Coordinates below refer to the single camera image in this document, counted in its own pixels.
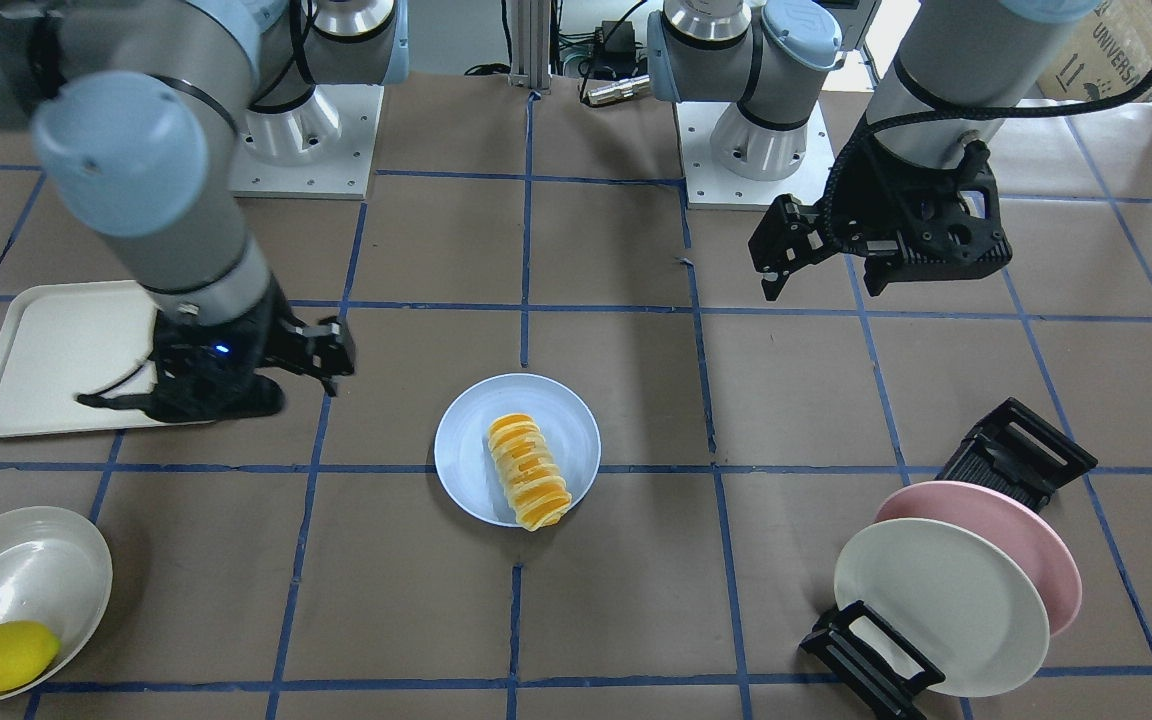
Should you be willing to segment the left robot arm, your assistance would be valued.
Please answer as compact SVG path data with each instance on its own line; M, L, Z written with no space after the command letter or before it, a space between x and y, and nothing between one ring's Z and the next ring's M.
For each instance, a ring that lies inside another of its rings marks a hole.
M870 295L892 283L973 281L1005 270L990 141L1091 1L923 1L814 204L771 202L749 240L765 300L840 253ZM791 176L846 32L814 1L666 1L646 26L652 91L719 103L710 154L751 181Z

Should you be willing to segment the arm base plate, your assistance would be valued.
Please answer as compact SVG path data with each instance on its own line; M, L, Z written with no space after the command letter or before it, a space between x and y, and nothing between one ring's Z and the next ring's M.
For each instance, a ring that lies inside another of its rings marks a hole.
M785 132L750 123L733 103L680 103L675 114L690 209L763 211L785 194L804 205L823 196L835 154L820 106Z
M230 192L365 200L384 96L376 85L320 85L297 108L248 109L230 164Z

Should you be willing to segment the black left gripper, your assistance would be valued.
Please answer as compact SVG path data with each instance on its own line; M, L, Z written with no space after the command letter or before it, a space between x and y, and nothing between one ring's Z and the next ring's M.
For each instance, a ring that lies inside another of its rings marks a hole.
M916 167L877 141L850 141L818 200L826 245L864 258L869 295L892 283L973 281L1005 270L1011 245L1000 218L986 142L970 141L956 167ZM817 210L778 196L748 241L764 300L788 276L827 259L813 243Z

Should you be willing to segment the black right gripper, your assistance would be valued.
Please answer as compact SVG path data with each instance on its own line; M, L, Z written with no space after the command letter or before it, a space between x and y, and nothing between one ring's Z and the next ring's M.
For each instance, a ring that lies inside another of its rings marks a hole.
M339 316L306 325L288 323L291 310L282 288L271 285L256 305L229 323L200 325L157 313L147 363L154 365L154 386L146 393L111 396L109 392L138 372L132 369L113 386L77 395L78 404L96 409L136 410L169 424L238 420L280 414L285 392L259 374L266 363L270 334L282 320L282 369L321 382L338 397L339 378L356 372L356 344Z

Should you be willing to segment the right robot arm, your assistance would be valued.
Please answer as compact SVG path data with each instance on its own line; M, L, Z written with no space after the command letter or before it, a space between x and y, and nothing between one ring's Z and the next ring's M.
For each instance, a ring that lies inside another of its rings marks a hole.
M342 316L294 314L230 191L238 143L320 88L408 74L403 1L0 1L0 132L28 131L70 214L156 306L147 351L78 406L192 424L280 414L264 370L338 395Z

